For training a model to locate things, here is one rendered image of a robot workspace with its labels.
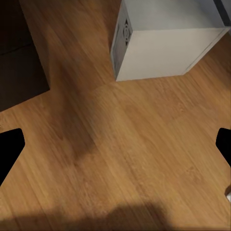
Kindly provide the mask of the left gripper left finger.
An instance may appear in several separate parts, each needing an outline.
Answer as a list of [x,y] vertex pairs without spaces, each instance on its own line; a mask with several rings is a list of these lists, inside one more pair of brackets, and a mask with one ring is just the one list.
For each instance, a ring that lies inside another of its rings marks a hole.
[[25,146],[21,128],[0,133],[0,186]]

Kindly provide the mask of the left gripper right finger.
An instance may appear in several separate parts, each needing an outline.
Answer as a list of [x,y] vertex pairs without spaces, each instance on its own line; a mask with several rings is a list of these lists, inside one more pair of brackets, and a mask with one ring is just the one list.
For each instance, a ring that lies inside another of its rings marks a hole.
[[219,128],[216,146],[231,167],[231,130]]

